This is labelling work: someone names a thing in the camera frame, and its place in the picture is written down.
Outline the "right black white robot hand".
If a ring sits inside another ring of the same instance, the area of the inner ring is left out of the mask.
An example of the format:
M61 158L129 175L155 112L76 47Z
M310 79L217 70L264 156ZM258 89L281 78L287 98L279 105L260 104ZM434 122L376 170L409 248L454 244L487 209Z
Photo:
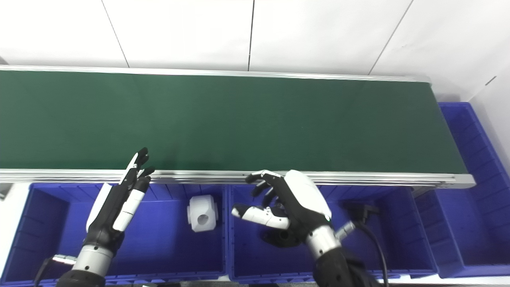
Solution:
M299 240L333 240L332 212L314 182L304 173L289 170L285 175L261 170L249 174L245 181L260 182L252 190L257 197L267 190L259 206L235 203L231 214L248 222L291 230Z

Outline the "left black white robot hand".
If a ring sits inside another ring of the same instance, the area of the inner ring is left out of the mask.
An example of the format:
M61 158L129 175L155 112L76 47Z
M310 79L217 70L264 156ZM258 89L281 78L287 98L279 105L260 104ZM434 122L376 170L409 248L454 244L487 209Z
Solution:
M116 253L125 237L125 230L148 191L153 166L148 161L148 148L140 149L126 167L119 183L110 187L94 220L87 227L83 246L104 248Z

